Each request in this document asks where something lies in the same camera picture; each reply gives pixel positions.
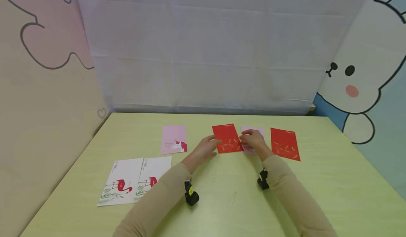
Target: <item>right hand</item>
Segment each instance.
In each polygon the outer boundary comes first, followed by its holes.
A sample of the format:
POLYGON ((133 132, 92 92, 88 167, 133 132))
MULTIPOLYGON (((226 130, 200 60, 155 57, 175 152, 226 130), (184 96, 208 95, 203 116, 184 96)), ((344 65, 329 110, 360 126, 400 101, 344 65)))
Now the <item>right hand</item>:
POLYGON ((257 130, 245 130, 241 134, 241 144, 249 145, 256 150, 263 146, 267 146, 264 137, 257 130))

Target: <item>white backdrop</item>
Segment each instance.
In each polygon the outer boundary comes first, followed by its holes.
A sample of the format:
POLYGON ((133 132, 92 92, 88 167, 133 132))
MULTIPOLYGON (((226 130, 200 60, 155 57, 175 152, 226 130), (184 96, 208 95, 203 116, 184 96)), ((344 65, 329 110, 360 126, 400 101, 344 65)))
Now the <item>white backdrop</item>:
POLYGON ((305 114, 363 0, 79 0, 118 111, 305 114))

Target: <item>sweater sleeve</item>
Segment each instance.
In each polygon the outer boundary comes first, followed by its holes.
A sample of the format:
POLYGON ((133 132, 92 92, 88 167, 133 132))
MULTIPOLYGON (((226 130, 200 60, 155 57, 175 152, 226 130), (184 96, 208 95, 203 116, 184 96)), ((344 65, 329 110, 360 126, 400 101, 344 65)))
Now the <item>sweater sleeve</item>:
POLYGON ((270 189, 289 214, 300 236, 337 236, 320 206, 285 161, 278 155, 272 155, 262 165, 268 171, 270 189))
POLYGON ((190 172, 178 163, 169 169, 128 212, 117 226, 113 237, 151 236, 169 210, 185 194, 185 181, 190 172))

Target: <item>bunny eye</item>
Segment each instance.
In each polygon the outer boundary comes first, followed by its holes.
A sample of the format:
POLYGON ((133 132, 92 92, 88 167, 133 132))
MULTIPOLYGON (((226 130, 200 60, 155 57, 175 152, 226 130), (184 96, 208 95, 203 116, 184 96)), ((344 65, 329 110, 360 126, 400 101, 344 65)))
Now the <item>bunny eye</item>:
POLYGON ((355 72, 355 67, 354 67, 354 66, 348 66, 348 67, 345 69, 345 74, 346 74, 347 76, 351 76, 352 74, 354 74, 354 72, 355 72))

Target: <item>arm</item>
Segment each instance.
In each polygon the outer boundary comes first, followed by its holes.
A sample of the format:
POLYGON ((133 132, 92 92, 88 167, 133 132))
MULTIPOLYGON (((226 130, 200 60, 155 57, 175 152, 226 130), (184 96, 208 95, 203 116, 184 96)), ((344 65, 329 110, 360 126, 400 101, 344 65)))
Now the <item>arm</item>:
POLYGON ((185 181, 205 160, 216 155, 213 150, 221 143, 208 136, 181 163, 169 169, 128 212, 116 228, 113 237, 151 236, 169 210, 185 194, 185 181))
POLYGON ((260 137, 254 130, 243 131, 244 133, 246 135, 240 137, 241 143, 249 144, 256 150, 263 168, 268 171, 267 182, 270 189, 289 214, 299 235, 304 237, 336 237, 337 234, 323 210, 297 180, 288 164, 273 154, 259 131, 257 133, 260 137))
POLYGON ((190 176, 182 163, 169 169, 128 212, 113 237, 151 236, 169 210, 184 196, 184 182, 190 181, 190 176))

